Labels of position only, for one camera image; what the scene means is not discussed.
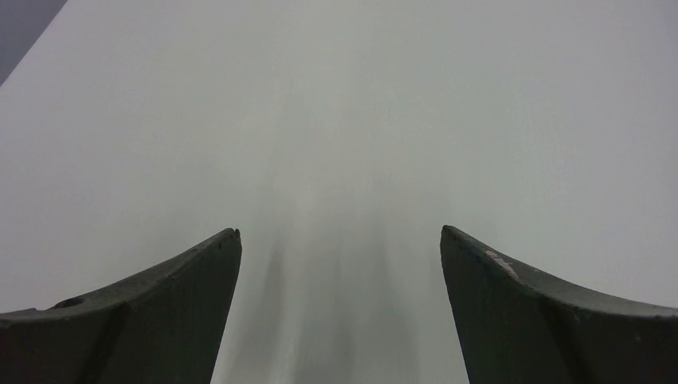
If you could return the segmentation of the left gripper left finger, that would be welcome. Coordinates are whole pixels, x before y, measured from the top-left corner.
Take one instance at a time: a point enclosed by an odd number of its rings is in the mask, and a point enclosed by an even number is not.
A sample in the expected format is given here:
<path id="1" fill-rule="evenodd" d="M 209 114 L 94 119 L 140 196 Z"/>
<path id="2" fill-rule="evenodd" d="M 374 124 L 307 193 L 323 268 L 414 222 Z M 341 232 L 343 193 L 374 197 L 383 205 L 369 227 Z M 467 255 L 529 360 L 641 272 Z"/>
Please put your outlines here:
<path id="1" fill-rule="evenodd" d="M 210 382 L 241 253 L 229 228 L 48 309 L 2 314 L 2 382 Z"/>

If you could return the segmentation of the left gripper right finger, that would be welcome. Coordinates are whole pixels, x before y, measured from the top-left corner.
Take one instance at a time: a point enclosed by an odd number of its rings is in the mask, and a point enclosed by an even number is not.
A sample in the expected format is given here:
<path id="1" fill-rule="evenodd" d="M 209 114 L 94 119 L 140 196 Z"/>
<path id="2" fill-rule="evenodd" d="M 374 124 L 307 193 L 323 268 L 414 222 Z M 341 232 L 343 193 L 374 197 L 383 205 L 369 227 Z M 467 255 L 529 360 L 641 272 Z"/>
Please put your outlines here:
<path id="1" fill-rule="evenodd" d="M 440 250 L 471 383 L 676 382 L 676 309 L 565 281 L 454 226 Z"/>

